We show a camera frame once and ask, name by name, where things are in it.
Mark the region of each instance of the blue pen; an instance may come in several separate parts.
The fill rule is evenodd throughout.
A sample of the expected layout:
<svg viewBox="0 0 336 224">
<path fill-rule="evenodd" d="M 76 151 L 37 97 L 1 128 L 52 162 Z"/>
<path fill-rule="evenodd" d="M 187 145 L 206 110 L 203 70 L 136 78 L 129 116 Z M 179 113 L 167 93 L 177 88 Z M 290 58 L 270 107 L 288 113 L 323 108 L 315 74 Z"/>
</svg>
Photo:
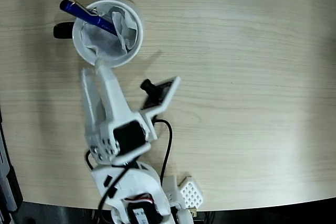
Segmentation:
<svg viewBox="0 0 336 224">
<path fill-rule="evenodd" d="M 117 36 L 114 25 L 108 22 L 106 19 L 99 17 L 96 10 L 86 9 L 75 0 L 63 0 L 59 4 L 59 8 L 77 18 L 86 21 L 87 23 L 98 26 L 99 28 Z"/>
</svg>

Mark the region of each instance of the wooden table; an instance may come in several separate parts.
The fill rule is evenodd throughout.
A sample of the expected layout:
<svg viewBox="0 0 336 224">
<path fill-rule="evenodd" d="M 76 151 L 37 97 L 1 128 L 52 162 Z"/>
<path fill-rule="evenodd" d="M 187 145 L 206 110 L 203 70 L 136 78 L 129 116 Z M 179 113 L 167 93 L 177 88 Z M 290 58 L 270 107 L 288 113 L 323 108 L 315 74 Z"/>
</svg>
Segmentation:
<svg viewBox="0 0 336 224">
<path fill-rule="evenodd" d="M 1 0 L 0 106 L 26 201 L 96 208 L 84 162 L 79 71 L 53 26 L 61 0 Z M 87 5 L 96 0 L 78 0 Z M 145 78 L 179 75 L 162 118 L 174 130 L 166 174 L 191 174 L 201 210 L 336 196 L 335 0 L 131 0 L 143 12 L 139 54 L 115 70 L 130 106 Z M 143 160 L 159 171 L 167 130 Z"/>
</svg>

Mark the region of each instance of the white robotic arm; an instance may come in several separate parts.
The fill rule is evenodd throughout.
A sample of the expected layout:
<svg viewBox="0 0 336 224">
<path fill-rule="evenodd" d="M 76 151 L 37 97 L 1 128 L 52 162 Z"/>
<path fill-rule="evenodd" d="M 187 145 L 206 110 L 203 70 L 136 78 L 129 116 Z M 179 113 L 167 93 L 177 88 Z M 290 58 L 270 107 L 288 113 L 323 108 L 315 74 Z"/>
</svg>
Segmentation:
<svg viewBox="0 0 336 224">
<path fill-rule="evenodd" d="M 102 83 L 101 97 L 91 71 L 81 74 L 85 137 L 98 166 L 91 171 L 99 193 L 107 194 L 115 224 L 192 224 L 191 213 L 176 184 L 176 177 L 163 179 L 149 165 L 134 162 L 157 139 L 152 119 L 168 107 L 180 82 L 179 77 L 153 85 L 145 80 L 141 88 L 148 94 L 139 111 L 131 111 L 119 83 L 104 60 L 96 62 L 96 75 Z"/>
</svg>

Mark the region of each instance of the paper cup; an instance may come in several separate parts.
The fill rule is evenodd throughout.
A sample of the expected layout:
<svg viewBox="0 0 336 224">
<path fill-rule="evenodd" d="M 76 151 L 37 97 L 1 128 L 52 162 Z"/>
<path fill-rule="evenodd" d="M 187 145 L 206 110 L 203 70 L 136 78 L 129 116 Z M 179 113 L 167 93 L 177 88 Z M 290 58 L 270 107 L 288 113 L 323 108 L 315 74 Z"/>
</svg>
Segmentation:
<svg viewBox="0 0 336 224">
<path fill-rule="evenodd" d="M 144 22 L 139 9 L 132 2 L 128 0 L 100 0 L 88 5 L 87 8 L 94 8 L 94 7 L 99 8 L 99 6 L 106 4 L 124 8 L 133 16 L 136 24 L 138 25 L 138 37 L 136 39 L 135 45 L 126 55 L 111 58 L 104 57 L 104 60 L 111 68 L 116 68 L 129 62 L 138 53 L 143 40 Z M 72 29 L 72 41 L 78 54 L 86 62 L 94 66 L 97 56 L 92 49 L 87 48 L 86 46 L 83 45 L 81 36 L 81 30 L 83 28 L 83 25 L 84 21 L 79 18 L 76 18 L 75 23 L 73 25 L 74 27 Z"/>
</svg>

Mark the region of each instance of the black cable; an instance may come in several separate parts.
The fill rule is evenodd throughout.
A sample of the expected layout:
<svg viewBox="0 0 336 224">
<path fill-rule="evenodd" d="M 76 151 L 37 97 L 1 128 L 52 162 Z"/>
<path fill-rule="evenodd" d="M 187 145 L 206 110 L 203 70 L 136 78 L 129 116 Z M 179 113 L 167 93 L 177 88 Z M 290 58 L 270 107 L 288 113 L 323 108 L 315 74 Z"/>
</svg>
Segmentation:
<svg viewBox="0 0 336 224">
<path fill-rule="evenodd" d="M 86 153 L 85 153 L 85 161 L 86 163 L 88 164 L 90 170 L 93 170 L 93 166 L 91 165 L 90 161 L 89 161 L 89 156 L 90 156 L 91 152 L 90 150 L 88 150 Z"/>
<path fill-rule="evenodd" d="M 170 123 L 167 120 L 165 120 L 165 119 L 156 119 L 155 122 L 154 122 L 154 124 L 155 123 L 164 123 L 164 124 L 167 125 L 168 130 L 169 130 L 169 140 L 168 140 L 167 151 L 166 151 L 166 155 L 164 157 L 164 161 L 163 161 L 162 168 L 161 168 L 161 174 L 160 174 L 160 182 L 161 182 L 161 185 L 162 185 L 164 171 L 166 169 L 167 162 L 168 162 L 168 157 L 169 157 L 169 152 L 170 152 L 170 149 L 172 147 L 173 130 L 172 130 L 172 127 L 171 127 Z"/>
<path fill-rule="evenodd" d="M 167 125 L 168 130 L 169 130 L 169 140 L 168 140 L 168 146 L 167 146 L 167 151 L 166 151 L 166 155 L 164 157 L 164 161 L 162 164 L 162 169 L 161 169 L 161 174 L 160 174 L 160 181 L 162 184 L 163 181 L 163 176 L 164 176 L 164 171 L 166 169 L 167 166 L 167 162 L 168 162 L 168 157 L 169 157 L 169 153 L 170 153 L 170 149 L 172 147 L 172 140 L 173 140 L 173 129 L 170 125 L 170 123 L 165 120 L 165 119 L 156 119 L 154 121 L 155 123 L 164 123 Z M 88 151 L 86 153 L 86 161 L 88 163 L 88 166 L 90 167 L 90 169 L 93 169 L 92 165 L 89 162 L 89 155 L 90 155 L 90 151 Z M 103 197 L 100 199 L 99 205 L 98 205 L 98 214 L 100 216 L 100 218 L 108 224 L 112 224 L 113 222 L 109 222 L 107 220 L 105 220 L 104 216 L 102 215 L 102 209 L 103 209 L 103 205 L 107 199 L 107 196 L 110 194 L 110 191 L 115 187 L 115 185 L 119 182 L 119 180 L 125 175 L 125 173 L 136 163 L 137 159 L 139 157 L 136 157 L 135 159 L 133 159 L 131 162 L 129 162 L 125 167 L 124 170 L 122 171 L 122 173 L 114 180 L 114 182 L 112 183 L 112 185 L 109 187 L 109 189 L 107 189 L 107 191 L 105 192 L 105 194 L 103 195 Z"/>
<path fill-rule="evenodd" d="M 113 181 L 112 185 L 109 187 L 109 189 L 106 190 L 105 194 L 103 195 L 103 197 L 101 197 L 99 205 L 98 205 L 98 213 L 99 216 L 101 217 L 102 220 L 104 220 L 107 223 L 112 223 L 109 221 L 106 221 L 105 218 L 103 217 L 103 213 L 102 213 L 102 209 L 104 206 L 104 203 L 107 199 L 107 196 L 110 194 L 111 190 L 114 189 L 115 185 L 119 182 L 119 180 L 125 175 L 125 173 L 136 163 L 137 159 L 139 157 L 136 157 L 135 159 L 133 159 L 131 162 L 129 162 L 127 165 L 125 165 L 124 170 L 121 172 L 121 174 L 119 174 L 119 176 Z"/>
</svg>

